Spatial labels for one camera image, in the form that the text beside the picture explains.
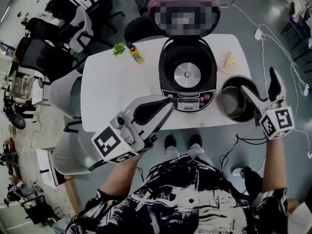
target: person's right arm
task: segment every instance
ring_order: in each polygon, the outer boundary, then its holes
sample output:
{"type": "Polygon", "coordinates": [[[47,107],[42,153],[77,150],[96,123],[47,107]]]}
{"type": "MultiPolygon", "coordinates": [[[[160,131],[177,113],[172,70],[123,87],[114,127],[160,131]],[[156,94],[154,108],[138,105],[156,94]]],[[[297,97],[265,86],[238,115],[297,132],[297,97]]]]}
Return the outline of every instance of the person's right arm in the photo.
{"type": "Polygon", "coordinates": [[[286,164],[282,138],[267,143],[262,192],[286,188],[286,164]]]}

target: yellow bottle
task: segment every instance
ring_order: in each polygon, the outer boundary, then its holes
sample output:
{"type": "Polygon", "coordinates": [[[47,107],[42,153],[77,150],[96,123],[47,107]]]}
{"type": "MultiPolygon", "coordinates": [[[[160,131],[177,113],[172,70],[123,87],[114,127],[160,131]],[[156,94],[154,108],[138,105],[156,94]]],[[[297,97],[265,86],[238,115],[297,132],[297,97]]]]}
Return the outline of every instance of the yellow bottle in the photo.
{"type": "Polygon", "coordinates": [[[144,62],[144,59],[143,59],[141,53],[138,51],[138,49],[131,42],[127,42],[126,46],[129,49],[129,51],[130,51],[130,55],[133,57],[133,59],[138,64],[144,62]]]}

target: gray chair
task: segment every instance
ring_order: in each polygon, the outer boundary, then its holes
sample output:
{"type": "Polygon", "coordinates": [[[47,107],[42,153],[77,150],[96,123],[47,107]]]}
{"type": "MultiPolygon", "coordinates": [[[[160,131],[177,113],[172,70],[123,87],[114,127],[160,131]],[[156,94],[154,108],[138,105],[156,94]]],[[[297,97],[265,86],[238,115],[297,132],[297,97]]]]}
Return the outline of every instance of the gray chair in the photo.
{"type": "Polygon", "coordinates": [[[54,168],[63,175],[89,173],[89,168],[102,160],[102,157],[91,142],[94,133],[86,132],[82,125],[78,130],[70,126],[81,124],[81,121],[68,123],[60,140],[52,152],[54,168]]]}
{"type": "Polygon", "coordinates": [[[48,100],[51,106],[60,109],[70,119],[81,119],[81,115],[79,115],[80,108],[75,108],[74,110],[72,106],[73,87],[75,82],[81,84],[80,76],[81,74],[75,69],[64,77],[52,82],[48,87],[48,100]]]}

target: equipment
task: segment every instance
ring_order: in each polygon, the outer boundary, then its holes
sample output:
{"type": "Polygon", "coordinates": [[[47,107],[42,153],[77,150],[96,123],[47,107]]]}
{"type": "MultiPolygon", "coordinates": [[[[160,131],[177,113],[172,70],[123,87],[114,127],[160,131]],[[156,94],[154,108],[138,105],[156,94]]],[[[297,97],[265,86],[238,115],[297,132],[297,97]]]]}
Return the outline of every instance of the equipment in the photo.
{"type": "Polygon", "coordinates": [[[162,94],[174,100],[175,109],[199,111],[215,96],[217,65],[202,39],[218,24],[216,0],[151,0],[149,16],[155,29],[169,37],[159,59],[162,94]]]}
{"type": "Polygon", "coordinates": [[[174,109],[171,98],[145,96],[135,99],[113,118],[104,131],[96,133],[92,142],[103,160],[89,170],[106,162],[121,163],[153,148],[160,130],[174,109]]]}
{"type": "Polygon", "coordinates": [[[246,99],[252,102],[260,114],[260,124],[268,139],[285,136],[294,129],[293,112],[286,103],[286,89],[280,75],[271,67],[271,83],[269,98],[261,99],[247,86],[242,85],[241,90],[246,99]]]}

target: rice cooker lid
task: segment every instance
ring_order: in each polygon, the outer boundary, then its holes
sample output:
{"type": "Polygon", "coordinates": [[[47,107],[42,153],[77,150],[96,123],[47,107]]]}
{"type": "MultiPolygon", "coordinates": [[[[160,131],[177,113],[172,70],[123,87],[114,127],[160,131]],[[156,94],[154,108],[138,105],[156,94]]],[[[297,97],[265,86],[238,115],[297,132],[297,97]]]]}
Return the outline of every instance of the rice cooker lid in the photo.
{"type": "Polygon", "coordinates": [[[210,34],[220,19],[217,0],[151,0],[154,27],[172,39],[199,39],[210,34]]]}

